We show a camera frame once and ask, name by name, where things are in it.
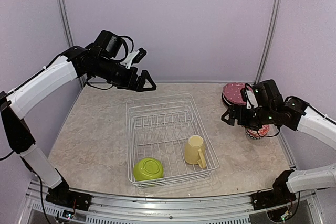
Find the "black rimmed dark plate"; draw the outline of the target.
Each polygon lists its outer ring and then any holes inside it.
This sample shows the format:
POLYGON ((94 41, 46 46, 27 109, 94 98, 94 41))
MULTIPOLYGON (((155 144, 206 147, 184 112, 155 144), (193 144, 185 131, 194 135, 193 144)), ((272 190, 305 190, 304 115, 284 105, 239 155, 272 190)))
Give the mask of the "black rimmed dark plate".
POLYGON ((229 95, 226 95, 224 92, 222 93, 222 102, 226 105, 226 106, 231 106, 236 104, 235 99, 232 98, 229 95))

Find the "blue white zigzag bowl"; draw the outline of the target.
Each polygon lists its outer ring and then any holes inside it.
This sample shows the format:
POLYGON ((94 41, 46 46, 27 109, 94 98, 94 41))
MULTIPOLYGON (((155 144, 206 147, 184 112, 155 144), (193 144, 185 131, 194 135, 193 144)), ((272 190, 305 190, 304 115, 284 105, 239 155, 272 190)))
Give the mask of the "blue white zigzag bowl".
POLYGON ((250 139, 252 139, 252 140, 259 140, 259 139, 263 138, 263 137, 255 137, 255 136, 250 135, 250 134, 246 131, 246 129, 245 129, 245 133, 246 133, 247 137, 250 138, 250 139))

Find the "pink dotted plate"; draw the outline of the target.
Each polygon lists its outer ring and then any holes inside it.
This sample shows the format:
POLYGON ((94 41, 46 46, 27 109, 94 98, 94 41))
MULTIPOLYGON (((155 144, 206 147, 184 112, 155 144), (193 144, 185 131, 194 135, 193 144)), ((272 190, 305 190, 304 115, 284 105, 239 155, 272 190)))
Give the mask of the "pink dotted plate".
POLYGON ((245 87, 244 83, 239 83, 239 82, 233 82, 233 83, 228 83, 223 86, 223 91, 226 95, 231 96, 232 98, 235 99, 235 102, 237 105, 246 105, 246 102, 243 100, 242 95, 241 95, 241 89, 245 87))

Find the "red white patterned bowl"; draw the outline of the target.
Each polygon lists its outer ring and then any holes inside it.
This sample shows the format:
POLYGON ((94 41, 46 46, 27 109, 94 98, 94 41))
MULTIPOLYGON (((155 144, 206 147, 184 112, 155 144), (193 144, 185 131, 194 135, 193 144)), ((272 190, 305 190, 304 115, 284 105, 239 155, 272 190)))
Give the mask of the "red white patterned bowl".
POLYGON ((251 130, 251 129, 246 129, 246 131, 255 137, 264 137, 268 134, 270 130, 270 126, 269 125, 263 125, 262 128, 260 128, 258 131, 255 130, 251 130))

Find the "yellow mug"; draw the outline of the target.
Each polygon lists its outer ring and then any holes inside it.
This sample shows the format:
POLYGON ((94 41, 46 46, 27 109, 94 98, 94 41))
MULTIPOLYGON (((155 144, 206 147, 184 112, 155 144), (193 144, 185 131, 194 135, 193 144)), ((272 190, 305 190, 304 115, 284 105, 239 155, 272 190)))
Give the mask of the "yellow mug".
POLYGON ((206 168, 205 142, 199 135, 191 136, 184 146, 184 160, 191 165, 198 165, 201 169, 206 168))

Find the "green bowl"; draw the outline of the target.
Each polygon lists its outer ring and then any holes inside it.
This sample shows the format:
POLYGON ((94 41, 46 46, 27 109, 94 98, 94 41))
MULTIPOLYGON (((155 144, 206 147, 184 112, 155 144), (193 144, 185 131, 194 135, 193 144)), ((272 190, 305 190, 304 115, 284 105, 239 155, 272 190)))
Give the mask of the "green bowl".
POLYGON ((136 181, 160 179, 164 175, 163 165, 153 157, 145 157, 136 163, 133 175, 136 181))

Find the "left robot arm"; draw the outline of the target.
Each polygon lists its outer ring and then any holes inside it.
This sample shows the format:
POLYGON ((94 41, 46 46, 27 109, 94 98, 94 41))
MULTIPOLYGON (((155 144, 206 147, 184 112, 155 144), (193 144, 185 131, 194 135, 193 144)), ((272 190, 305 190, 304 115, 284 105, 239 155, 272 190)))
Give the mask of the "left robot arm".
POLYGON ((85 48, 73 46, 9 93, 1 92, 1 118, 10 148, 40 177, 48 186, 49 194, 60 204, 69 205, 74 195, 65 179, 37 147, 24 118, 54 91, 84 75, 89 79, 103 78, 118 89, 154 91, 156 84, 148 71, 143 70, 138 75, 135 67, 145 55, 146 50, 139 48, 127 53, 125 58, 115 60, 109 57, 105 48, 95 44, 85 48))

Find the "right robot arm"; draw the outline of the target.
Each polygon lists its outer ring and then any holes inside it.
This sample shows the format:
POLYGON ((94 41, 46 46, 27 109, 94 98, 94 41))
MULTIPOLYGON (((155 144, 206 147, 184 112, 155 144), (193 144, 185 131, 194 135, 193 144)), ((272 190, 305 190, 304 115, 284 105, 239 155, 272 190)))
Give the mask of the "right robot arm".
MULTIPOLYGON (((335 148, 335 121, 298 98, 278 96, 258 101, 257 107, 233 104, 221 116, 223 122, 258 131, 263 125, 285 126, 310 135, 325 145, 335 148)), ((274 181, 269 192, 273 205, 281 204, 290 195, 303 190, 335 187, 335 164, 306 170, 286 170, 274 181)))

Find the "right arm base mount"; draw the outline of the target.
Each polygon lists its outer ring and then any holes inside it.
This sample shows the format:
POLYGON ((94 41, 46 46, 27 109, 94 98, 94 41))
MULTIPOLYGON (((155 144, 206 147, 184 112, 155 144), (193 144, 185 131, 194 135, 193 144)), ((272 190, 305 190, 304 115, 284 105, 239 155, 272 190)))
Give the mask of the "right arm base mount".
POLYGON ((272 208, 295 201, 296 195, 293 193, 276 194, 274 190, 257 191, 251 195, 254 210, 272 208))

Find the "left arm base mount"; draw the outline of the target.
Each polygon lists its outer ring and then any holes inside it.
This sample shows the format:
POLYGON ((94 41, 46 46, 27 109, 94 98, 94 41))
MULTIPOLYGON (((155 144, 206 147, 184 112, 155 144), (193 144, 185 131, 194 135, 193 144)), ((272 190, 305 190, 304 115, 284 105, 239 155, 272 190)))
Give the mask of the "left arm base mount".
POLYGON ((90 194, 80 193, 76 191, 68 191, 64 197, 47 193, 46 201, 58 206, 71 208, 73 210, 88 211, 92 196, 90 194))

